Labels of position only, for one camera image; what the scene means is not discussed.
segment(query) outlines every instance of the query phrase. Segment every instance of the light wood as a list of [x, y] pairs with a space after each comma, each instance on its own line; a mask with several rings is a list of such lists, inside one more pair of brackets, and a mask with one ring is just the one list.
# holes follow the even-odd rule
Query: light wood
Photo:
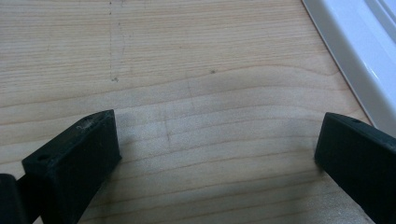
[[313, 161], [326, 111], [368, 120], [299, 0], [0, 12], [1, 173], [115, 109], [123, 160], [80, 223], [372, 223]]

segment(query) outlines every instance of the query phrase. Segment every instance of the wooden table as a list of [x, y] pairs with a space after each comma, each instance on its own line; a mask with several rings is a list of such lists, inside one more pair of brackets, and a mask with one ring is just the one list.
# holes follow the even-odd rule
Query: wooden table
[[80, 223], [372, 223], [313, 161], [326, 111], [367, 118], [299, 0], [0, 10], [1, 173], [115, 109], [123, 160]]

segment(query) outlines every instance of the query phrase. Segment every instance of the black clamp jaw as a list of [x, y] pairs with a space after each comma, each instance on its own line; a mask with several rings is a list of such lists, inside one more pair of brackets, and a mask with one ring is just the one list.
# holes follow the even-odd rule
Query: black clamp jaw
[[315, 161], [375, 223], [396, 223], [395, 138], [359, 120], [327, 113]]
[[0, 223], [77, 223], [121, 159], [113, 110], [79, 120], [22, 160], [25, 175], [0, 175]]

